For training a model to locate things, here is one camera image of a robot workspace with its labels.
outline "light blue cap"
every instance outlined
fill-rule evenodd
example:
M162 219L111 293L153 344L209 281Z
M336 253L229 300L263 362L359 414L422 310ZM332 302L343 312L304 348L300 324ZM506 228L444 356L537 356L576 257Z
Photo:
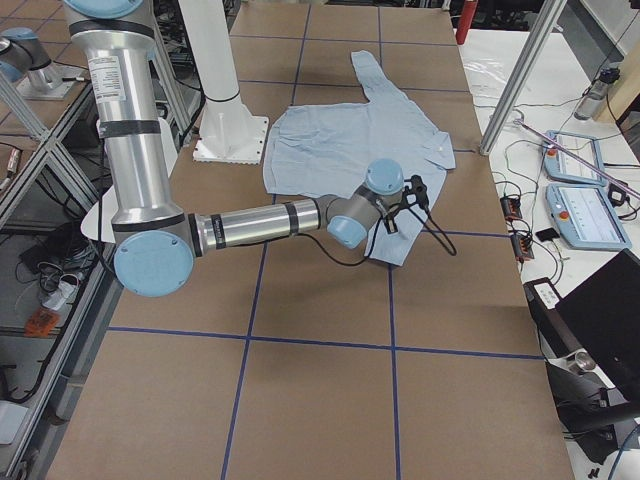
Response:
M33 30L27 27L13 27L7 28L4 32L0 33L3 37L9 40L37 40L38 36Z
M392 195L404 185L404 175L400 165L390 158L371 162L367 169L365 185L378 195Z
M125 288L145 297L160 297L184 285L193 269L193 254L177 235L150 230L122 242L114 266Z
M22 78L22 72L6 62L0 62L0 72L2 72L11 83L17 82Z
M333 217L327 231L347 248L356 248L367 236L367 231L360 222L344 215Z
M75 11L91 18L113 20L134 12L143 0L64 0Z

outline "red object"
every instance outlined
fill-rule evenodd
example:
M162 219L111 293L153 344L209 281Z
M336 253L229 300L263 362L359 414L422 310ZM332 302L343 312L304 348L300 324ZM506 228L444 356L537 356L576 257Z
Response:
M458 22L458 30L456 31L456 42L458 45L464 45L464 41L467 39L467 33L471 28L471 22L476 14L476 7L478 6L478 0L467 0L462 7L462 15L460 15L460 21Z

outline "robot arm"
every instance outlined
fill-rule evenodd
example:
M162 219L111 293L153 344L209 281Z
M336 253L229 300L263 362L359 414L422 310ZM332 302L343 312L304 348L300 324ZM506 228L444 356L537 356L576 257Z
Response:
M36 90L46 92L62 84L62 77L29 28L16 27L0 33L0 72L10 82L26 73Z
M380 160L350 199L326 196L185 215L171 198L148 67L154 49L150 0L64 1L72 41L88 58L99 134L109 152L119 207L112 219L114 265L126 288L165 295L187 281L194 258L209 250L323 227L354 248L400 203L402 171L397 163Z

